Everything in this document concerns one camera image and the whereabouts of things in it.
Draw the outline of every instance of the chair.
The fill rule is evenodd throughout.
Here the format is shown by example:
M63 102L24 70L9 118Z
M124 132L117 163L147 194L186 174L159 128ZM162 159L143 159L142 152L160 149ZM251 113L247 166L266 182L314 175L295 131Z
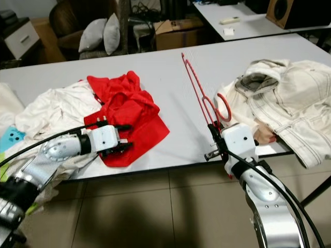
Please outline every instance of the chair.
M100 18L109 18L114 12L119 20L121 39L111 56L128 53L128 17L130 0L63 0L50 12L50 25L57 45L67 60L108 56L103 43L95 51L78 52L80 39L88 24Z

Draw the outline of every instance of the wall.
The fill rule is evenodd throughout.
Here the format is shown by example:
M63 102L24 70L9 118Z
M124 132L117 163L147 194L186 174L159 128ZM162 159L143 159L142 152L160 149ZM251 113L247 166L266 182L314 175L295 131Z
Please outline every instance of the wall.
M48 17L56 0L0 0L0 10L11 9L18 17Z

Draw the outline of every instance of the floor tile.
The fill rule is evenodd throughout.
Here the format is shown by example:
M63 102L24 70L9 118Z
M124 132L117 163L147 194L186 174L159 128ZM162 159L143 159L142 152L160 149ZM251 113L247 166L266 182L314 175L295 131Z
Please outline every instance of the floor tile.
M277 175L277 177L331 172L331 160L325 160L321 165L311 169L305 169L294 154L265 158L263 160L265 160L271 166L274 174Z
M311 193L329 173L281 178L299 199ZM307 207L325 244L331 243L331 189ZM217 183L172 188L176 247L258 247L249 221L253 214L239 183ZM311 231L307 232L312 240Z
M169 188L168 170L144 172L89 181L86 197L161 190Z
M87 182L66 182L61 183L54 189L58 191L52 201L70 200L83 198Z
M169 169L169 175L171 188L232 182L221 161Z
M171 189L176 247L258 247L239 183Z
M27 216L20 229L31 248L71 248L82 200L50 202L45 210Z
M294 154L261 160L265 160L278 177L331 172L331 160L326 160L323 164L312 169L305 169ZM169 169L169 175L171 188L236 181L228 178L222 162Z
M297 196L301 201L316 189L330 173L317 173L313 175L304 175L292 178L281 178L282 182ZM313 220L316 228L325 244L331 245L331 188L326 190L322 195L316 198L305 209ZM311 247L318 247L311 229L305 221L308 238L311 241Z
M86 198L72 248L173 248L170 192Z

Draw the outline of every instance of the white jacket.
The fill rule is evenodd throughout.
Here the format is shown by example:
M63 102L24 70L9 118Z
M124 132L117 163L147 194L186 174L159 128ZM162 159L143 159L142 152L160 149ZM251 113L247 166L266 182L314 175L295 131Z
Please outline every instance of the white jacket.
M254 61L245 74L218 93L233 113L227 126L258 119L279 135L306 168L331 157L331 68L313 61ZM217 108L226 115L215 96Z
M26 134L24 140L4 152L4 158L53 134L84 125L85 116L101 109L101 105L94 98L93 90L87 80L74 83L65 88L49 89L39 95L24 110L6 84L0 84L0 90L0 97L2 96L0 98L0 137L3 130L6 130L9 126L15 126L19 131ZM9 177L21 167L27 158L35 156L39 149L40 146L23 153L10 162L10 167L5 172L6 177ZM75 170L88 164L94 159L94 156L86 154L64 162L58 168L51 183L37 197L35 202L41 205L57 195L53 188L62 180L68 179Z

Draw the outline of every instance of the red cloth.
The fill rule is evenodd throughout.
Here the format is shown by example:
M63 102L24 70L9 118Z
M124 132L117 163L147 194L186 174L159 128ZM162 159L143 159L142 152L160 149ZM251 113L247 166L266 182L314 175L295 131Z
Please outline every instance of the red cloth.
M85 124L106 116L111 125L132 125L132 130L119 135L133 142L133 146L124 153L102 158L107 166L130 165L168 135L169 129L158 116L159 107L146 90L140 89L139 77L133 71L115 79L88 76L87 80L104 105L100 111L85 117Z

